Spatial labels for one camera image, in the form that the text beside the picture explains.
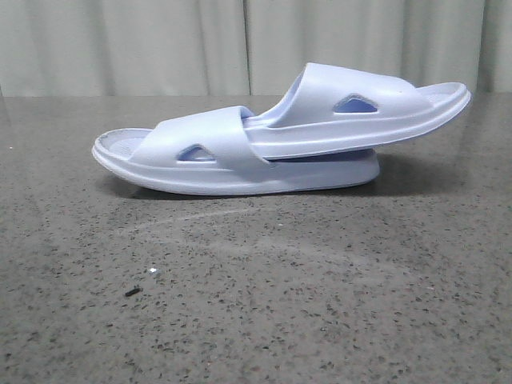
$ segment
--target small black debris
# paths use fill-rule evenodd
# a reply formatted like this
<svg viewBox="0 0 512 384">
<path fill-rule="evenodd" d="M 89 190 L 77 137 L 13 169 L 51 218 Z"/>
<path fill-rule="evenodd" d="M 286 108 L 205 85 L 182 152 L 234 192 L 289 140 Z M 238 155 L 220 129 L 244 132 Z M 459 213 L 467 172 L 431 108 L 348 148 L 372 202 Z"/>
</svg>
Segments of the small black debris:
<svg viewBox="0 0 512 384">
<path fill-rule="evenodd" d="M 133 296 L 134 294 L 138 294 L 139 292 L 142 292 L 142 288 L 140 286 L 134 286 L 132 290 L 129 290 L 125 293 L 125 297 Z"/>
</svg>

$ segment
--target curtain fold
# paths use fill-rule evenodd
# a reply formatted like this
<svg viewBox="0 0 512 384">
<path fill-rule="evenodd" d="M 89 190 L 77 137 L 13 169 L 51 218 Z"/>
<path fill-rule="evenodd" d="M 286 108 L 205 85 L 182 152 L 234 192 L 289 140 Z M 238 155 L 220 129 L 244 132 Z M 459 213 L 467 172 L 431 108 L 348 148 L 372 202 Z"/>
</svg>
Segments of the curtain fold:
<svg viewBox="0 0 512 384">
<path fill-rule="evenodd" d="M 282 94 L 306 62 L 512 91 L 512 0 L 0 0 L 5 96 Z"/>
</svg>

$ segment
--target triangular cutout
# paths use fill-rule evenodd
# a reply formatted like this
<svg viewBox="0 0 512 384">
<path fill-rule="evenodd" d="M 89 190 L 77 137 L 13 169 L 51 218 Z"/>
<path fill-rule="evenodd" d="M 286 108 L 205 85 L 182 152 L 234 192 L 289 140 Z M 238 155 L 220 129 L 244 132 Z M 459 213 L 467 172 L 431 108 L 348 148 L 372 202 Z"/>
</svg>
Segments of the triangular cutout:
<svg viewBox="0 0 512 384">
<path fill-rule="evenodd" d="M 214 156 L 200 145 L 187 148 L 178 156 L 180 162 L 214 162 Z"/>
<path fill-rule="evenodd" d="M 334 112 L 337 114 L 367 114 L 370 112 L 377 112 L 377 108 L 362 97 L 352 95 L 336 104 L 334 106 Z"/>
</svg>

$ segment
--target speckled countertop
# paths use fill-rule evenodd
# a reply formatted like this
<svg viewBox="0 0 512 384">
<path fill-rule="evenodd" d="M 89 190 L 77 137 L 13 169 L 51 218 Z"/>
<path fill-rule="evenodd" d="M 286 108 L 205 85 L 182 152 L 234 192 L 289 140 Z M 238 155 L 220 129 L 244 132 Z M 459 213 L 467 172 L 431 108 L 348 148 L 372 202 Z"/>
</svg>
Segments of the speckled countertop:
<svg viewBox="0 0 512 384">
<path fill-rule="evenodd" d="M 368 185 L 245 198 L 90 148 L 277 98 L 0 100 L 0 382 L 512 382 L 512 94 L 379 148 Z"/>
</svg>

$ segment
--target slide sandal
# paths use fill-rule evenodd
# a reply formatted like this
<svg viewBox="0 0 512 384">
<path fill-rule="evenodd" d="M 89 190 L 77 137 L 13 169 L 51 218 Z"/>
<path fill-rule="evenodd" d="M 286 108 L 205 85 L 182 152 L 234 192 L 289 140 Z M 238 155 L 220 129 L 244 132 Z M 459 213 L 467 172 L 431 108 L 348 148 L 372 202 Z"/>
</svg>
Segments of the slide sandal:
<svg viewBox="0 0 512 384">
<path fill-rule="evenodd" d="M 375 146 L 421 136 L 470 100 L 463 84 L 309 63 L 273 108 L 232 106 L 113 130 L 94 157 L 134 184 L 180 194 L 268 194 L 354 186 L 377 177 Z"/>
</svg>

